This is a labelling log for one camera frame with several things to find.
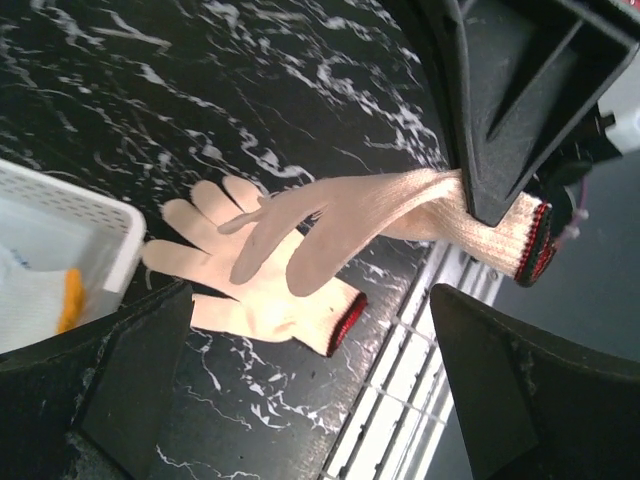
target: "glove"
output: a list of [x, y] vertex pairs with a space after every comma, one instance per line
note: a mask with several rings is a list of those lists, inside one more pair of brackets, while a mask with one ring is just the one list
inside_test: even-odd
[[287, 288], [287, 261], [304, 238], [298, 231], [283, 236], [263, 268], [243, 285], [229, 282], [231, 268], [253, 225], [232, 235], [218, 225], [244, 211], [258, 209], [259, 190], [238, 177], [223, 185], [233, 201], [214, 183], [198, 182], [193, 204], [176, 199], [162, 208], [164, 220], [195, 247], [153, 240], [142, 249], [143, 263], [153, 271], [174, 275], [219, 290], [233, 298], [196, 294], [193, 327], [228, 332], [266, 342], [297, 338], [321, 355], [330, 356], [366, 306], [366, 296], [338, 279], [329, 279], [306, 298]]
[[555, 252], [551, 206], [520, 194], [495, 228], [466, 211], [461, 172], [420, 169], [403, 174], [320, 180], [261, 201], [261, 208], [222, 225], [231, 234], [257, 223], [230, 280], [240, 285], [260, 270], [282, 238], [309, 215], [318, 221], [286, 269], [290, 291], [310, 295], [376, 235], [401, 240], [445, 240], [528, 286]]

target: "gray floor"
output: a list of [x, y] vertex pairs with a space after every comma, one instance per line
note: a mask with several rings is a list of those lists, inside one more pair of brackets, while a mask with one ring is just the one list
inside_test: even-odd
[[[590, 218], [530, 289], [505, 282], [496, 308], [582, 345], [640, 361], [640, 152], [588, 178]], [[428, 480], [471, 480], [455, 412]]]

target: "countertop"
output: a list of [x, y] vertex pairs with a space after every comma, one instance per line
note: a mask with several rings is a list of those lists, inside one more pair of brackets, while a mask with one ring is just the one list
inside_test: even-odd
[[[203, 178], [276, 191], [445, 165], [419, 62], [375, 0], [0, 15], [0, 156], [134, 205], [148, 238], [177, 240], [159, 207]], [[378, 239], [341, 272], [370, 305], [331, 359], [193, 329], [151, 478], [317, 478], [423, 255]], [[140, 267], [125, 303], [168, 281]]]

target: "black plastic part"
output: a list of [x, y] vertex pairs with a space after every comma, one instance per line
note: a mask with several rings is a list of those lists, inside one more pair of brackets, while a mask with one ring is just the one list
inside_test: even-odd
[[[176, 282], [112, 315], [0, 355], [0, 478], [125, 478], [127, 470], [144, 478], [191, 311], [191, 287]], [[139, 351], [132, 351], [136, 341]], [[100, 422], [105, 408], [117, 419]], [[87, 441], [77, 428], [83, 418], [91, 436], [103, 433]], [[121, 445], [110, 441], [116, 438]], [[139, 458], [127, 461], [132, 454]]]
[[638, 478], [640, 364], [451, 286], [431, 309], [475, 480]]
[[383, 0], [421, 59], [468, 209], [495, 226], [627, 68], [640, 15], [620, 0]]

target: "work glove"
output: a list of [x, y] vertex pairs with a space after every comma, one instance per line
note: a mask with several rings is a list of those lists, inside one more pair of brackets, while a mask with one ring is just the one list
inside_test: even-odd
[[549, 204], [522, 193], [497, 227], [487, 227], [467, 213], [460, 170], [330, 178], [260, 203], [219, 229], [233, 234], [256, 224], [231, 270], [231, 283], [241, 285], [258, 274], [282, 239], [312, 216], [317, 223], [286, 268], [290, 291], [301, 297], [321, 288], [378, 234], [451, 242], [524, 286], [536, 281], [555, 252]]
[[193, 327], [265, 342], [296, 338], [321, 355], [331, 355], [362, 313], [366, 296], [336, 278], [327, 279], [313, 295], [293, 296], [287, 288], [285, 268], [304, 238], [296, 230], [281, 237], [260, 273], [242, 285], [231, 283], [231, 269], [253, 225], [231, 235], [218, 233], [218, 225], [243, 211], [260, 208], [261, 194], [238, 177], [225, 177], [223, 185], [231, 198], [216, 184], [200, 181], [191, 190], [193, 204], [183, 199], [167, 202], [162, 208], [164, 220], [196, 248], [152, 240], [143, 247], [143, 263], [150, 270], [232, 297], [195, 294]]

